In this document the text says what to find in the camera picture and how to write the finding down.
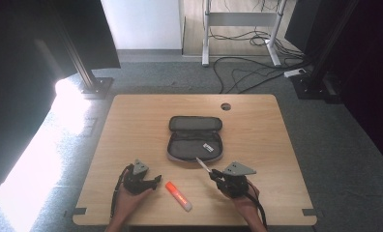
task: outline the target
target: wooden panel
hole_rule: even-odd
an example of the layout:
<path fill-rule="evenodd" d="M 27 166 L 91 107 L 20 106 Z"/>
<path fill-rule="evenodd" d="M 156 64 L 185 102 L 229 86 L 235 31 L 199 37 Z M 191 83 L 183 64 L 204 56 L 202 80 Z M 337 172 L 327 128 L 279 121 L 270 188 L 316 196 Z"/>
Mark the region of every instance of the wooden panel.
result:
<path fill-rule="evenodd" d="M 223 103 L 231 109 L 222 110 Z M 313 225 L 304 217 L 312 209 L 280 109 L 271 95 L 120 95 L 110 108 L 74 216 L 77 224 L 108 224 L 111 196 L 123 168 L 135 159 L 150 169 L 146 180 L 162 174 L 156 192 L 129 220 L 135 225 L 243 225 L 232 203 L 216 188 L 198 163 L 166 158 L 168 121 L 175 115 L 215 116 L 223 158 L 207 163 L 223 170 L 232 161 L 257 171 L 248 178 L 260 189 L 260 201 L 271 225 Z M 186 212 L 163 186 L 171 181 L 192 203 Z"/>

